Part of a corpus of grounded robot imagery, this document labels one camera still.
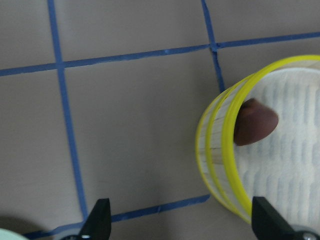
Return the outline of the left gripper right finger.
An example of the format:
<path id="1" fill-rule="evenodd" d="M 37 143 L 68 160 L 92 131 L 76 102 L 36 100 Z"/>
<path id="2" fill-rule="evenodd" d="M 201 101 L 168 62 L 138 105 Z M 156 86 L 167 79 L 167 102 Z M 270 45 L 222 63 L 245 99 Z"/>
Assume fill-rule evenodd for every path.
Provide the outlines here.
<path id="1" fill-rule="evenodd" d="M 293 240 L 296 231 L 262 196 L 252 198 L 251 228 L 258 240 Z"/>

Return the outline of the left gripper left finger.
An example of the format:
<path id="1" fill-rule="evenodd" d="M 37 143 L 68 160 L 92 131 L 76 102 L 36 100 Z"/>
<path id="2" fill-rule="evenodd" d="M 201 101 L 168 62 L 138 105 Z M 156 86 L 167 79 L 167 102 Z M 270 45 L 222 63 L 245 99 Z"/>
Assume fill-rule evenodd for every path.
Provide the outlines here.
<path id="1" fill-rule="evenodd" d="M 108 198 L 98 199 L 78 234 L 79 240 L 108 240 L 112 230 Z"/>

